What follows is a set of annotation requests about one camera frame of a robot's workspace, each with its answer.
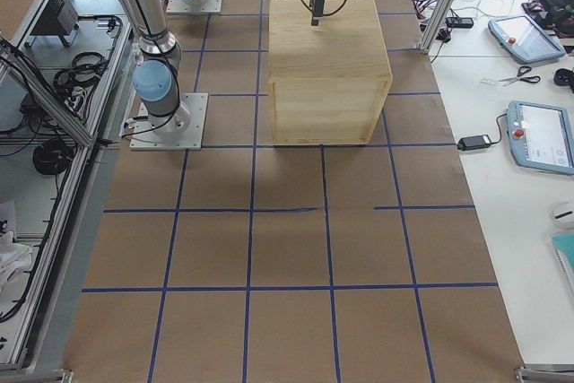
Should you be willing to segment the black handled scissors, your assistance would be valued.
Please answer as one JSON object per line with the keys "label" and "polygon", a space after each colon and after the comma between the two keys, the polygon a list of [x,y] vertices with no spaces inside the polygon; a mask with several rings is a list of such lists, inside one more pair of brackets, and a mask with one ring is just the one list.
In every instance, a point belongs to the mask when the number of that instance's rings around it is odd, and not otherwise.
{"label": "black handled scissors", "polygon": [[541,77],[539,75],[529,75],[533,71],[533,68],[528,65],[520,66],[516,72],[516,75],[509,78],[499,79],[499,83],[502,83],[503,86],[511,85],[512,83],[522,82],[522,83],[530,83],[536,84],[541,81]]}

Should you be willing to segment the near blue teach pendant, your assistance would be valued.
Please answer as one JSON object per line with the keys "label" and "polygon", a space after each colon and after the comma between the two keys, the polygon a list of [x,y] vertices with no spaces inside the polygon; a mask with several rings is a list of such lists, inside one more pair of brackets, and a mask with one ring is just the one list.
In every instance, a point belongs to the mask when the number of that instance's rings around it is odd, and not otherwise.
{"label": "near blue teach pendant", "polygon": [[513,100],[507,121],[510,153],[517,165],[573,175],[573,133],[566,109]]}

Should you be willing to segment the black power adapter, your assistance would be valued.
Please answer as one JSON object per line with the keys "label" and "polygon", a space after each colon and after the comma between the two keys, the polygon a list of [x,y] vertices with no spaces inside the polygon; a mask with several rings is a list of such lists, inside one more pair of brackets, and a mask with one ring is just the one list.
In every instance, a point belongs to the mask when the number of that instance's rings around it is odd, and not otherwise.
{"label": "black power adapter", "polygon": [[492,140],[488,135],[470,135],[461,137],[457,142],[459,151],[482,150],[492,146]]}

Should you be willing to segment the teal notebook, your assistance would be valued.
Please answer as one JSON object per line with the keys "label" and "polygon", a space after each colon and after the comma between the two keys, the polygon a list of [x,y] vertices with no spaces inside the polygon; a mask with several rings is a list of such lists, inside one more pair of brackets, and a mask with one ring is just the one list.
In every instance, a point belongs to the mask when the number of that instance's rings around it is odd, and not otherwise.
{"label": "teal notebook", "polygon": [[571,289],[573,289],[573,243],[572,233],[563,233],[552,237],[552,247]]}

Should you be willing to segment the blue teach pendant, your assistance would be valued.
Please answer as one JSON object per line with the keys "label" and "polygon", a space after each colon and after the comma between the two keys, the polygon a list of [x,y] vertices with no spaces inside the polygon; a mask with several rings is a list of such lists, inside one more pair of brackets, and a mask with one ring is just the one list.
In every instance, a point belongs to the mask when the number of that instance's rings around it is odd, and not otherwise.
{"label": "blue teach pendant", "polygon": [[559,42],[525,14],[491,19],[488,29],[520,64],[553,60],[566,54]]}
{"label": "blue teach pendant", "polygon": [[573,133],[566,109],[513,100],[507,121],[510,153],[517,165],[573,175]]}

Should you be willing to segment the wooden drawer cabinet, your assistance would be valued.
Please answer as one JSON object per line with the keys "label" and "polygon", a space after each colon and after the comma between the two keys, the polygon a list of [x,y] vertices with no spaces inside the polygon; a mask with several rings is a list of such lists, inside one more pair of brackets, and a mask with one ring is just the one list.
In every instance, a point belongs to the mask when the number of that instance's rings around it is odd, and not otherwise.
{"label": "wooden drawer cabinet", "polygon": [[317,26],[300,1],[272,0],[268,61],[274,144],[370,141],[393,81],[374,0]]}

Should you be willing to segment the far blue teach pendant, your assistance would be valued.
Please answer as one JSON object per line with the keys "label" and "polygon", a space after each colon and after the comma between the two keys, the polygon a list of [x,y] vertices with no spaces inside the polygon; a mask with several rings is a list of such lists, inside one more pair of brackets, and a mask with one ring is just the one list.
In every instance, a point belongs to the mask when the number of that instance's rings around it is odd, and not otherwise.
{"label": "far blue teach pendant", "polygon": [[488,29],[520,64],[553,60],[566,54],[559,42],[525,14],[491,19]]}

